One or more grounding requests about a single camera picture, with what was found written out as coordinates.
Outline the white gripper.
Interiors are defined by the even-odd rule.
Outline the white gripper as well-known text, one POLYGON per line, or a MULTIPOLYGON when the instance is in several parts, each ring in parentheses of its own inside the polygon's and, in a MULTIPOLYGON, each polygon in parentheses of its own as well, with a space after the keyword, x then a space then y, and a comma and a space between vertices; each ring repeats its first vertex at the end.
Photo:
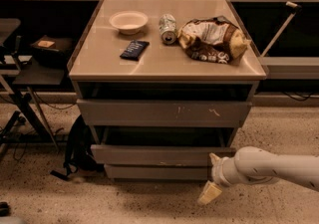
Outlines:
POLYGON ((230 187, 234 184, 235 168, 233 159, 229 157, 220 158, 214 153, 211 153, 209 157, 212 163, 211 177, 214 182, 207 181, 205 183, 197 199, 199 205, 206 205, 216 199, 222 193, 221 187, 230 187))

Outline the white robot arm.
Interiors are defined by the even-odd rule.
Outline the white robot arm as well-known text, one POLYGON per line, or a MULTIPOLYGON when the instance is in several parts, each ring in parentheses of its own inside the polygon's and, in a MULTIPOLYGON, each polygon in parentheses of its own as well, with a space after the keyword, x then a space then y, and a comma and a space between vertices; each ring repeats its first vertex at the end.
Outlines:
POLYGON ((222 189, 236 184, 272 184, 279 179, 319 191, 319 157, 314 155, 279 155, 246 146, 232 157, 209 155, 212 169, 197 202, 206 205, 222 189))

